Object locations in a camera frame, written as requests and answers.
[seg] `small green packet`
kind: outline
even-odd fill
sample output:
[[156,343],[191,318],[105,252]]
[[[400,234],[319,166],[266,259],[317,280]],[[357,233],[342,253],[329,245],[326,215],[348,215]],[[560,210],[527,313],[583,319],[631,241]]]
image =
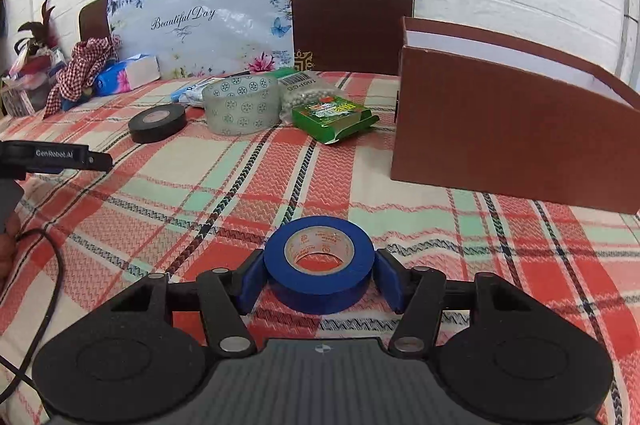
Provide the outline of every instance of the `small green packet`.
[[369,108],[342,97],[322,98],[315,104],[293,108],[291,116],[297,128],[323,144],[339,142],[380,119]]

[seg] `finger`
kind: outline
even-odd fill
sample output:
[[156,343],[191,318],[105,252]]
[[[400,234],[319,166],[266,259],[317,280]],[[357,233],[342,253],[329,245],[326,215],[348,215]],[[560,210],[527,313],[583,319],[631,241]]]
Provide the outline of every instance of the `finger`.
[[15,237],[18,235],[20,231],[20,217],[15,212],[9,216],[6,223],[4,224],[4,231],[8,233],[10,236]]
[[0,261],[0,279],[4,280],[11,272],[13,261]]
[[15,255],[15,238],[0,233],[0,261],[8,261]]

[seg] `barcode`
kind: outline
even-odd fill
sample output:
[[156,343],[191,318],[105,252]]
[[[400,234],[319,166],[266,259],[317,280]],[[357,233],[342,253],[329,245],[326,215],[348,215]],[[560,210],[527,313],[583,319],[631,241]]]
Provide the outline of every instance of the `barcode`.
[[295,73],[293,75],[289,75],[287,77],[283,77],[280,79],[280,82],[283,84],[287,84],[290,86],[291,84],[297,84],[298,82],[302,82],[310,79],[311,77],[304,72]]

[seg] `floral plastic sheet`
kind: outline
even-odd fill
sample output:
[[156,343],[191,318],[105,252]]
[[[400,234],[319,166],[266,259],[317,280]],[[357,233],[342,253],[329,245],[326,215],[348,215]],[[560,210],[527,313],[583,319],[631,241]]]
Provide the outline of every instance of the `floral plastic sheet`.
[[121,60],[156,55],[163,78],[292,63],[291,0],[108,0]]

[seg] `checkered cloth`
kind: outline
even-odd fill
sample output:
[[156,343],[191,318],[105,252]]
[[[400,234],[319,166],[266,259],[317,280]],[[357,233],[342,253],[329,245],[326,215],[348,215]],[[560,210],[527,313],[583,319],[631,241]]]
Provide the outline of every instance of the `checkered cloth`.
[[[225,137],[209,132],[203,111],[191,108],[188,126],[176,136],[134,144],[127,122],[166,103],[177,81],[93,98],[44,121],[13,121],[2,140],[89,144],[114,161],[107,175],[68,171],[24,184],[25,228],[47,229],[66,263],[64,295],[46,338],[148,272],[169,271],[179,281],[213,267],[234,268],[281,224],[329,214],[356,223],[407,266],[430,265],[462,280],[491,271],[532,294],[609,350],[615,380],[600,420],[640,424],[640,219],[393,182],[398,79],[322,75],[372,107],[380,116],[374,131],[331,146],[295,128]],[[0,354],[15,365],[40,323],[54,275],[47,243],[21,243],[8,290],[0,294]],[[388,341],[398,319],[371,285],[355,306],[325,316],[292,312],[265,288],[246,322],[262,344],[267,337]],[[468,312],[446,312],[438,342],[468,319]],[[203,338],[197,315],[177,314],[175,322]],[[12,375],[1,372],[8,382]],[[25,385],[3,411],[14,425],[46,418]]]
[[47,97],[43,118],[60,110],[62,98],[75,102],[81,97],[82,90],[94,85],[107,60],[116,56],[114,46],[117,42],[112,37],[91,38],[74,46],[69,64],[56,73],[56,83]]

